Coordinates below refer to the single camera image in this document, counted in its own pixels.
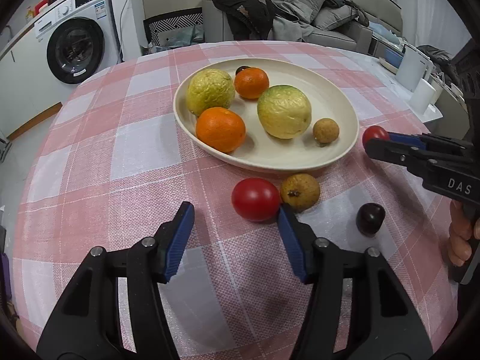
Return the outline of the right hand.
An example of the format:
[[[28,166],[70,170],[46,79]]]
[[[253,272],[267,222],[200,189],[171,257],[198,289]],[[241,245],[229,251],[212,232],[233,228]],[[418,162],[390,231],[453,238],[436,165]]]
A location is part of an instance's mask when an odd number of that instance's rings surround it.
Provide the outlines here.
[[[448,257],[456,267],[462,267],[471,257],[472,248],[469,240],[479,239],[479,220],[472,224],[465,217],[463,205],[460,202],[450,202],[451,223],[449,226]]]

